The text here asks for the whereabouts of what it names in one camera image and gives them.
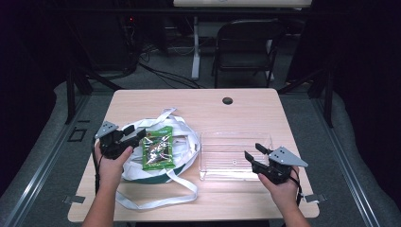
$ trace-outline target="hand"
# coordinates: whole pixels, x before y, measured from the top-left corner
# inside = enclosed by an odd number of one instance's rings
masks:
[[[102,157],[100,144],[95,146],[96,161],[99,164],[100,187],[107,187],[115,191],[121,181],[123,165],[132,154],[133,148],[127,147],[124,152],[115,160]]]
[[[299,167],[294,166],[293,168],[297,173],[299,172]],[[291,177],[299,181],[297,173],[294,170],[291,171]],[[288,179],[286,183],[276,185],[261,173],[258,174],[258,177],[262,184],[270,191],[271,197],[281,213],[298,209],[296,202],[298,185],[294,181]]]

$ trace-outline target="chair seat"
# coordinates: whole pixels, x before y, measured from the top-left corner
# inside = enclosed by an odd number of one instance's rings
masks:
[[[219,56],[219,68],[256,70],[270,68],[270,60],[266,53],[223,53]]]

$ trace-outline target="plastic container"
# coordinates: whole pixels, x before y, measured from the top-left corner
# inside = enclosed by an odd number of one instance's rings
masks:
[[[255,181],[251,163],[245,159],[248,151],[262,164],[268,157],[255,148],[255,143],[273,149],[268,133],[214,132],[200,135],[200,179],[202,181]]]

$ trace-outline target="bag strap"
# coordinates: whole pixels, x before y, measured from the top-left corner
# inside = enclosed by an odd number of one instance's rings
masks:
[[[177,182],[184,187],[188,188],[189,190],[192,191],[191,195],[187,196],[181,196],[181,197],[173,197],[173,198],[168,198],[164,200],[159,200],[159,201],[151,201],[142,205],[138,205],[133,201],[130,201],[128,198],[126,198],[123,194],[120,192],[116,192],[115,194],[115,200],[118,201],[121,205],[123,205],[127,209],[131,210],[143,210],[143,209],[151,209],[163,205],[170,205],[170,204],[177,204],[177,203],[183,203],[183,202],[189,202],[189,201],[194,201],[197,196],[198,196],[198,188],[191,182],[178,177],[174,169],[169,170],[167,173],[167,176],[172,179],[174,182]]]

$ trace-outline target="white desk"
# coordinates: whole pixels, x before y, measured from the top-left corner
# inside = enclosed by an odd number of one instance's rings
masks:
[[[233,99],[233,104],[222,103],[226,96]],[[168,107],[176,107],[174,114],[182,116],[196,132],[269,133],[275,147],[282,145],[299,155],[280,99],[273,89],[120,90],[114,94],[105,120],[122,127],[143,118],[155,118]],[[259,181],[201,181],[199,157],[181,177],[199,188],[195,201],[145,211],[128,210],[117,203],[114,220],[206,221],[282,217],[269,191]],[[304,192],[313,194],[303,168],[300,178]],[[138,204],[189,193],[177,183],[149,185],[122,182],[118,190]],[[85,197],[85,201],[83,204],[72,204],[68,219],[82,222],[95,197],[92,157],[88,160],[77,195]],[[315,203],[302,201],[300,208],[307,218],[319,215],[319,207]]]
[[[309,8],[312,0],[174,0],[178,8]],[[192,79],[199,78],[199,22],[194,17],[194,60],[192,63]]]

